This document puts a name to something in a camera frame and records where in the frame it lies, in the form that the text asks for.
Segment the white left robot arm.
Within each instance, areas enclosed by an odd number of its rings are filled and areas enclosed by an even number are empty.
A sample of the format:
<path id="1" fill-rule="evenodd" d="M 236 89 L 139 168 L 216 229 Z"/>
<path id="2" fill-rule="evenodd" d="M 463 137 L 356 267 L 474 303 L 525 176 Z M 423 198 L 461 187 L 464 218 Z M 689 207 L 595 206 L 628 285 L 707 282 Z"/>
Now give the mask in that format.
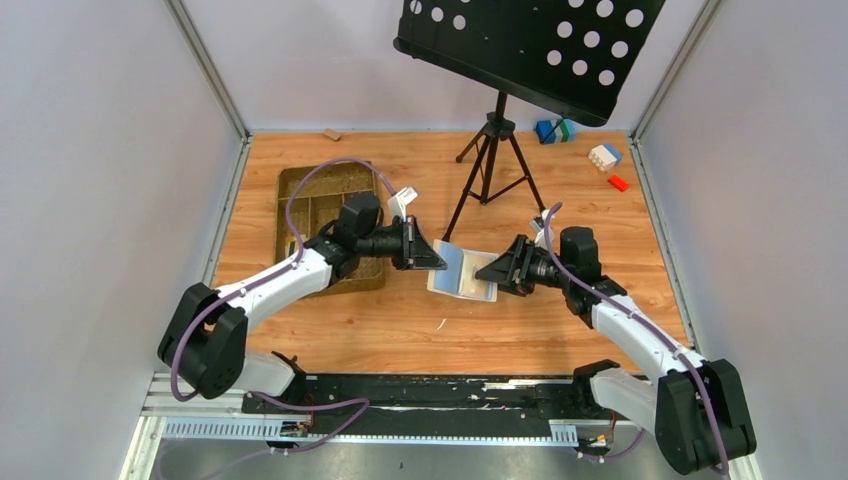
<path id="1" fill-rule="evenodd" d="M 195 395 L 215 399 L 231 389 L 267 394 L 283 413 L 298 411 L 306 400 L 304 371 L 279 353 L 247 348 L 247 336 L 262 321 L 290 304 L 326 290 L 354 273 L 364 258 L 388 258 L 398 270 L 444 270 L 445 260 L 423 237 L 407 206 L 417 191 L 405 187 L 388 201 L 390 224 L 382 220 L 380 200 L 355 193 L 328 222 L 289 258 L 243 281 L 213 289 L 188 287 L 157 348 L 172 380 Z"/>

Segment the beige leather card holder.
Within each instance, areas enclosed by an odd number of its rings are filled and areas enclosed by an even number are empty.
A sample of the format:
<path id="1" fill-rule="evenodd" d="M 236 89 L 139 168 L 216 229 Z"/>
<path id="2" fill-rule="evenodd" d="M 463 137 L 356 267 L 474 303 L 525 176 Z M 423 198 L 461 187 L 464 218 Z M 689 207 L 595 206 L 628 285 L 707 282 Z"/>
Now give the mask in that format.
<path id="1" fill-rule="evenodd" d="M 479 270 L 498 258 L 497 254 L 463 249 L 441 240 L 434 242 L 434 249 L 446 262 L 447 268 L 428 273 L 428 291 L 479 302 L 497 300 L 497 284 L 475 277 Z"/>

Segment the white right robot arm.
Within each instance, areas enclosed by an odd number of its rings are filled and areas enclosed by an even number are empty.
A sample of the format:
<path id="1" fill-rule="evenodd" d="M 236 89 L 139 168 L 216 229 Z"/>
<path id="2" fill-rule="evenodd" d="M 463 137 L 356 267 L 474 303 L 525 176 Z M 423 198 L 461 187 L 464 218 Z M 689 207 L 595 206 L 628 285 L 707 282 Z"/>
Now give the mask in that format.
<path id="1" fill-rule="evenodd" d="M 738 370 L 708 360 L 660 329 L 626 290 L 603 274 L 588 227 L 568 227 L 553 254 L 525 235 L 482 267 L 476 278 L 527 296 L 538 285 L 563 293 L 569 311 L 610 339 L 640 367 L 638 379 L 604 360 L 575 370 L 571 403 L 584 417 L 605 409 L 654 436 L 667 463 L 687 475 L 724 468 L 755 452 L 757 439 Z"/>

